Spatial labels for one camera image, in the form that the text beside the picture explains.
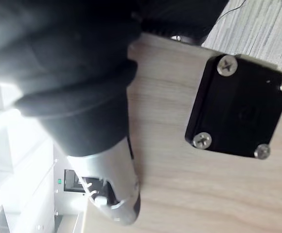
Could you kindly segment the right robot hand black cloth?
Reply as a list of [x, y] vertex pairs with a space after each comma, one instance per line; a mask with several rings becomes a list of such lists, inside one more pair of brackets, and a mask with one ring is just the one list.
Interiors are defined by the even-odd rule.
[[107, 217], [133, 224], [140, 186], [129, 137], [127, 88], [142, 33], [201, 45], [225, 0], [0, 0], [0, 84], [39, 121]]

